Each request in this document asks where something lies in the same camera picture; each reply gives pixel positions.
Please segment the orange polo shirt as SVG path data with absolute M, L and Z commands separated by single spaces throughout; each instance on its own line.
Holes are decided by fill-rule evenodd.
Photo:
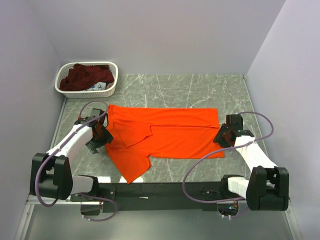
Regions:
M 108 106 L 106 152 L 130 184 L 152 166 L 150 158 L 223 158 L 214 143 L 220 129 L 216 108 L 143 108 Z

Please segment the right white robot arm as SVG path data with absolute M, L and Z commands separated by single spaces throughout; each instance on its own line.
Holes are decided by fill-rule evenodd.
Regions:
M 258 139 L 244 129 L 243 117 L 227 114 L 213 142 L 224 150 L 235 149 L 250 170 L 249 180 L 226 174 L 221 179 L 219 193 L 230 200 L 238 195 L 246 200 L 252 211 L 286 211 L 289 206 L 289 172 L 277 166 L 263 152 Z

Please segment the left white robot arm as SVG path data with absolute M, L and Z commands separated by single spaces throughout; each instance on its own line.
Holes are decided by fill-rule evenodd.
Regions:
M 99 148 L 113 141 L 113 136 L 104 126 L 107 121 L 107 112 L 94 108 L 90 116 L 79 117 L 55 147 L 46 153 L 36 153 L 31 164 L 31 195 L 66 200 L 70 195 L 82 194 L 88 201 L 96 200 L 100 195 L 98 178 L 73 176 L 71 162 L 83 146 L 97 154 Z

